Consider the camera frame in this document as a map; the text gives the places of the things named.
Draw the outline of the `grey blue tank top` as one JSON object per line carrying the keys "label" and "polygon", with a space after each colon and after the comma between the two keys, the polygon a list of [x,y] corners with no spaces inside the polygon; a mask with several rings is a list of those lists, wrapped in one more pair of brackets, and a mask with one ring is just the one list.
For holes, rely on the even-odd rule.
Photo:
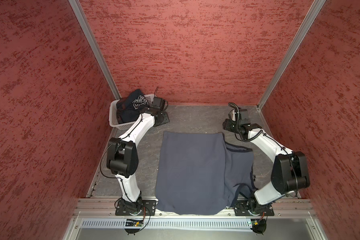
{"label": "grey blue tank top", "polygon": [[156,184],[157,209],[178,215],[215,215],[250,197],[254,153],[223,133],[165,131]]}

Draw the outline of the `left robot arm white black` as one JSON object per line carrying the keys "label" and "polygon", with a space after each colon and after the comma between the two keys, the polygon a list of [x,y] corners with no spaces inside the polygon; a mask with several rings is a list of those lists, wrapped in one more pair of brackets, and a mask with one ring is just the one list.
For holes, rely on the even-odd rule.
{"label": "left robot arm white black", "polygon": [[137,147],[149,129],[169,122],[166,111],[146,108],[124,134],[109,140],[106,149],[106,167],[118,180],[122,190],[121,199],[116,205],[116,213],[131,216],[144,213],[142,192],[136,179],[139,166]]}

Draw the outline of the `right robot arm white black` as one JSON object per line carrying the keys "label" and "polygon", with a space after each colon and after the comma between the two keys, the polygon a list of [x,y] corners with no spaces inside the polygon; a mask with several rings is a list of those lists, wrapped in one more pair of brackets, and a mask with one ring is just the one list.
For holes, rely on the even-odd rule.
{"label": "right robot arm white black", "polygon": [[239,135],[242,142],[250,142],[262,150],[273,162],[271,180],[258,190],[250,189],[244,207],[249,215],[266,214],[271,204],[292,192],[310,186],[307,158],[302,152],[295,152],[270,137],[257,124],[241,124],[239,120],[226,119],[223,129]]}

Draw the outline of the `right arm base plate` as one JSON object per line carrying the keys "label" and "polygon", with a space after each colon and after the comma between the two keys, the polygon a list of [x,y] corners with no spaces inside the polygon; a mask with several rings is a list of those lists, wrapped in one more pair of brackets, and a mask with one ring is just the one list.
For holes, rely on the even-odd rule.
{"label": "right arm base plate", "polygon": [[275,215],[271,204],[260,205],[256,201],[238,200],[234,206],[235,216],[273,217]]}

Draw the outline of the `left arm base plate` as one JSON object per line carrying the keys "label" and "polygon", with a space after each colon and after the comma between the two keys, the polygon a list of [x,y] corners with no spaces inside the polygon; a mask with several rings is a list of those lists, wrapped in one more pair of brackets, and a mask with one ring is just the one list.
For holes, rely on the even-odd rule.
{"label": "left arm base plate", "polygon": [[156,200],[138,200],[131,203],[125,200],[119,200],[116,203],[116,216],[154,216],[156,212]]}

